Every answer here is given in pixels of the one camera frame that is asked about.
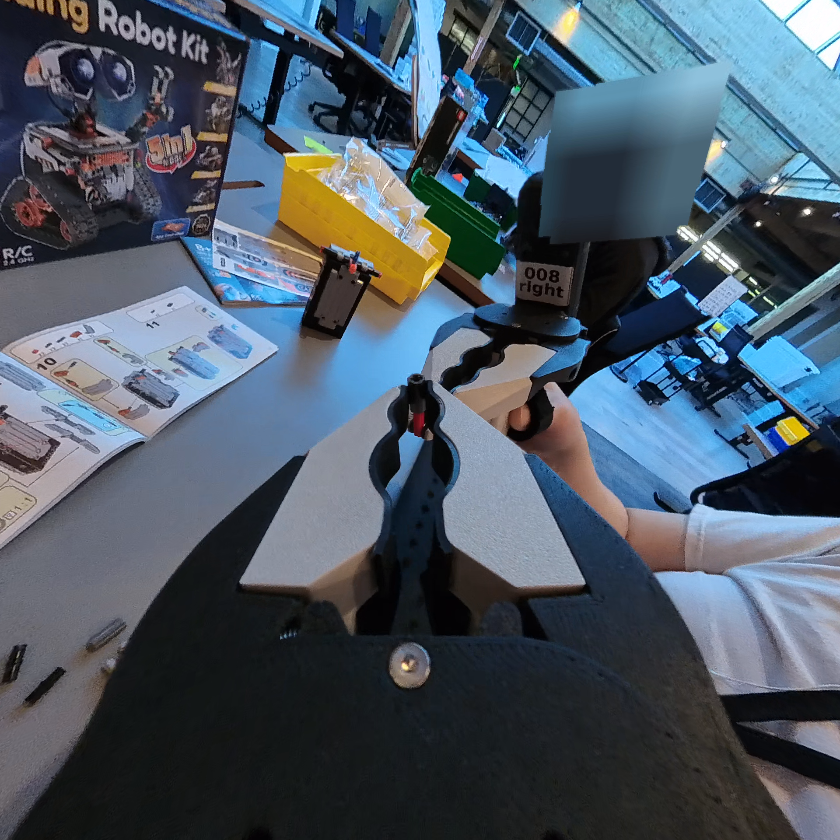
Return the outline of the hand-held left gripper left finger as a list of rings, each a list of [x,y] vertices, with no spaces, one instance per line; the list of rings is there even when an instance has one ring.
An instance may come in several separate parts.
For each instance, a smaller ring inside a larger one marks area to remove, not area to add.
[[[239,585],[334,604],[353,634],[379,590],[391,527],[387,491],[401,467],[403,387],[386,391],[304,458]]]

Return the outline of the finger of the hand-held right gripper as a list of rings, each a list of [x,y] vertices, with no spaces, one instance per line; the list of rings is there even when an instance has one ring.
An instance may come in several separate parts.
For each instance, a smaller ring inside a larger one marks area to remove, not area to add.
[[[423,367],[423,390],[431,394],[439,386],[449,393],[460,388],[478,394],[494,385],[484,374],[501,361],[498,340],[479,330],[460,327],[441,343],[430,348]]]
[[[509,427],[510,412],[530,398],[532,374],[552,359],[556,350],[537,344],[511,344],[502,360],[482,369],[474,381],[457,386],[453,394],[493,427]]]

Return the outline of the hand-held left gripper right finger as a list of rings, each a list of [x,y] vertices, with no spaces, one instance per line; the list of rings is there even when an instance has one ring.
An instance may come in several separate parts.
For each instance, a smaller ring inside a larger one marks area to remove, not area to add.
[[[497,602],[578,596],[586,582],[525,452],[442,387],[434,442],[452,456],[440,554],[427,574],[435,634],[468,635]]]

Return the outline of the black perforated toy beam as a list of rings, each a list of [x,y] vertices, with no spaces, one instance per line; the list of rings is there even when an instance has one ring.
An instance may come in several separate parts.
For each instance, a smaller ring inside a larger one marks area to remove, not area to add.
[[[442,544],[445,483],[434,468],[431,441],[406,434],[399,455],[400,468],[388,486],[400,577],[392,633],[431,636],[440,633],[450,574]]]

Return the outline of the grey desk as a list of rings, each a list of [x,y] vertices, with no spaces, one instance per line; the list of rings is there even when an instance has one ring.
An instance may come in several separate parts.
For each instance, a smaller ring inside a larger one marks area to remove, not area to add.
[[[229,224],[278,234],[283,160],[248,120],[237,125],[226,182],[258,182],[220,194]],[[215,300],[180,242],[2,271],[2,348],[31,333],[187,286]],[[113,618],[131,627],[196,543],[291,456],[419,372],[438,326],[468,311],[435,280],[415,302],[379,292],[363,299],[341,341],[301,332],[292,308],[234,310],[278,351],[109,462],[2,549],[2,672],[26,644],[20,677],[2,686],[2,758],[17,738],[48,742],[61,716],[84,720],[98,693],[100,657],[89,636]],[[605,440],[596,464],[618,451],[659,484],[687,497],[697,483],[663,465],[658,438],[632,394],[601,373],[574,393],[584,423]],[[32,707],[24,698],[56,667],[66,673]]]

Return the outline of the dark office desk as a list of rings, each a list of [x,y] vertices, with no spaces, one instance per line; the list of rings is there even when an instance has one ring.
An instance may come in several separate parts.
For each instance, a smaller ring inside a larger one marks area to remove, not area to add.
[[[340,47],[283,2],[225,1],[225,8],[226,17],[243,34],[278,48],[263,115],[258,118],[254,110],[248,111],[252,121],[263,128],[277,122],[292,57],[313,60],[320,51],[339,60],[343,58]]]

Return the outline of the person's right hand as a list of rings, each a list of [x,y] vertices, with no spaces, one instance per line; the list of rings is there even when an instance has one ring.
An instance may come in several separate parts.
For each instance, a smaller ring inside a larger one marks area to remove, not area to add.
[[[622,538],[627,537],[629,513],[598,476],[580,415],[557,384],[546,384],[544,391],[553,409],[552,422],[547,429],[520,442],[519,446],[540,457]]]

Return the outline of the green plastic bin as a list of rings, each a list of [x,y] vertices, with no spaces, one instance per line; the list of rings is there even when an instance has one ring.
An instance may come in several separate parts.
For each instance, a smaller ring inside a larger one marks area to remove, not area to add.
[[[408,186],[427,206],[425,218],[450,236],[447,259],[477,279],[495,274],[506,253],[499,224],[420,169]]]

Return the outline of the black grey toy module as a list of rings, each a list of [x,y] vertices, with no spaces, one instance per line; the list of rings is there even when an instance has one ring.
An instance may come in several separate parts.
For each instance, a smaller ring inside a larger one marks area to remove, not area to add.
[[[301,326],[340,340],[371,281],[382,273],[363,259],[360,251],[332,244],[321,247],[321,252],[322,267],[304,308]]]

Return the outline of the yellow plastic bin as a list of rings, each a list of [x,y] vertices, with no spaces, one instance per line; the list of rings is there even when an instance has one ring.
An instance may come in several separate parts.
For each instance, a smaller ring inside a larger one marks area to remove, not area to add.
[[[339,160],[337,154],[288,153],[284,158],[278,222],[312,245],[358,250],[380,272],[373,279],[375,289],[398,305],[416,300],[444,265],[451,237],[424,219],[420,227],[429,238],[416,250],[319,180],[320,172]]]

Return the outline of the clear plastic bags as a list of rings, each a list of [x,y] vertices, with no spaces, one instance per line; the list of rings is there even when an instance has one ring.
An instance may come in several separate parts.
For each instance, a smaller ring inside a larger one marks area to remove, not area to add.
[[[432,232],[424,226],[428,205],[363,140],[352,138],[317,179],[421,256],[435,256]]]

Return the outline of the black carton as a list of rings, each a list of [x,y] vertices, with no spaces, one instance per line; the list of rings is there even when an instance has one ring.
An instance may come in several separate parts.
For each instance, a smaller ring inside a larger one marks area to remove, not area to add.
[[[406,171],[406,186],[411,187],[416,172],[435,177],[467,118],[467,110],[453,96],[441,97]]]

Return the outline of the blue orange leaflet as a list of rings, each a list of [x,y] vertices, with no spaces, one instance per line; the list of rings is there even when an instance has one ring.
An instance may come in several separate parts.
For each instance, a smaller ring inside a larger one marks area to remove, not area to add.
[[[304,307],[322,268],[320,255],[216,221],[209,238],[182,245],[221,306]]]

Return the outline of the open instruction booklet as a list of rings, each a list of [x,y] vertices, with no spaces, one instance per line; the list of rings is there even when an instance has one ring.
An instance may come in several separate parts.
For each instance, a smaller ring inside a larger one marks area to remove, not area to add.
[[[1,546],[111,459],[278,351],[189,287],[1,355]]]

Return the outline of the dark blue toy set box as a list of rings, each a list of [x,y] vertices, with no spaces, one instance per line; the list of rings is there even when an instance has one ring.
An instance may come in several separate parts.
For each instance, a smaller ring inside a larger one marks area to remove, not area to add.
[[[1,268],[212,233],[248,38],[222,2],[1,2]]]

